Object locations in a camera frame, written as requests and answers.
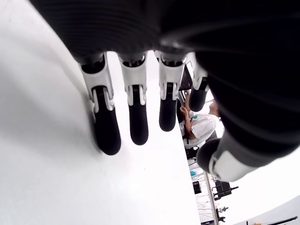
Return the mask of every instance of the person's arm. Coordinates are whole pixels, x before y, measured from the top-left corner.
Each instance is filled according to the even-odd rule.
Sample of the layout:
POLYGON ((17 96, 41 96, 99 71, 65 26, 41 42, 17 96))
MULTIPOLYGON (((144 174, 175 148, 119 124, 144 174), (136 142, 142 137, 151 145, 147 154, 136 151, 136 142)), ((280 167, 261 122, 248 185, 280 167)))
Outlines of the person's arm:
POLYGON ((187 138, 189 140, 196 139, 195 135, 193 134, 193 132, 191 130, 192 125, 191 125, 190 117, 189 117, 189 114, 188 114, 188 110, 185 107, 180 107, 180 112, 184 116, 187 138))
POLYGON ((185 125, 186 125, 186 133, 187 133, 187 137, 189 138, 189 140, 194 140, 196 139, 195 135, 192 132, 192 125, 191 125, 191 120, 188 114, 186 114, 184 116, 184 120, 185 120, 185 125))
POLYGON ((186 100, 184 102, 184 107, 187 109, 187 112, 189 114, 189 112, 191 111, 191 108, 188 105, 190 94, 189 94, 189 90, 186 90, 186 92, 187 94, 186 94, 186 100))

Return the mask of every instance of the robotic hand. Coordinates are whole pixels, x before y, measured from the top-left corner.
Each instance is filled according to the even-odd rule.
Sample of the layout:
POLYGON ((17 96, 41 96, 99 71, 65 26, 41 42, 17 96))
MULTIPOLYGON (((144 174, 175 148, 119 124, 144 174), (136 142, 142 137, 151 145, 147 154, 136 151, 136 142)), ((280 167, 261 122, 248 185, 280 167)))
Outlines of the robotic hand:
POLYGON ((208 89, 225 127, 197 162, 218 180, 235 181, 300 144, 300 2, 232 0, 31 0, 79 63, 100 149, 120 149, 107 51, 120 58, 134 143, 148 139, 146 52, 159 59, 159 125, 173 129, 186 54, 197 65, 189 101, 202 109, 208 89))

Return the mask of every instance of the person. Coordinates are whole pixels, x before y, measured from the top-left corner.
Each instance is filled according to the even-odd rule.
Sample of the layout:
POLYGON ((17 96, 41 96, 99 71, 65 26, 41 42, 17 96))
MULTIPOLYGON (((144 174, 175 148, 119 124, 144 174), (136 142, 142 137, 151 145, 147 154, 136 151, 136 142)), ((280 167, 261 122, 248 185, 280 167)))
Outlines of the person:
POLYGON ((216 129, 220 117, 216 101, 211 103, 208 114, 200 114, 193 112, 188 106, 189 97, 190 93, 187 91, 184 106, 180 107, 182 117, 178 116, 179 127, 186 149, 206 141, 216 129))

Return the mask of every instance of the desk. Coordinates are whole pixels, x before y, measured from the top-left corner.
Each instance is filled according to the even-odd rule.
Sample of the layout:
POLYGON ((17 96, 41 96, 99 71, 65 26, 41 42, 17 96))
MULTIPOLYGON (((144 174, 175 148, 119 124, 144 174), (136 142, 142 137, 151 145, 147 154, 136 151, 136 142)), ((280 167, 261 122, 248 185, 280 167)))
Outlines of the desk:
POLYGON ((119 60, 108 53, 122 147, 107 156, 98 152, 83 76, 65 46, 27 1, 1 7, 0 224, 200 224, 178 123, 169 133, 159 128, 153 52, 143 146, 131 141, 119 60))

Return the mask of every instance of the black fingertip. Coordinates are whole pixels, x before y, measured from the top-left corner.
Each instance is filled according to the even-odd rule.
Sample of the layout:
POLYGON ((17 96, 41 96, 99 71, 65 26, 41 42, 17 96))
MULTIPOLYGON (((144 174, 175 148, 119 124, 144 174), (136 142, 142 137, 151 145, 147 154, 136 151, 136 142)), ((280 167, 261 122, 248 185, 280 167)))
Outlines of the black fingertip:
POLYGON ((159 126, 163 131, 171 131, 175 126, 176 104, 172 98, 160 99, 159 126))
POLYGON ((210 158, 212 154, 217 150, 219 142, 220 138, 206 142, 197 152, 197 164, 208 173, 210 173, 210 158))
POLYGON ((96 117, 96 139, 99 148, 107 155, 115 155, 121 148, 121 137, 116 118, 116 111, 100 109, 96 117))
POLYGON ((194 87, 192 87, 190 98, 188 105, 194 112, 198 112, 203 109, 203 106, 205 104, 207 91, 204 90, 195 90, 194 87))
POLYGON ((129 120, 131 140, 137 145, 145 144, 149 136, 146 104, 129 106, 129 120))

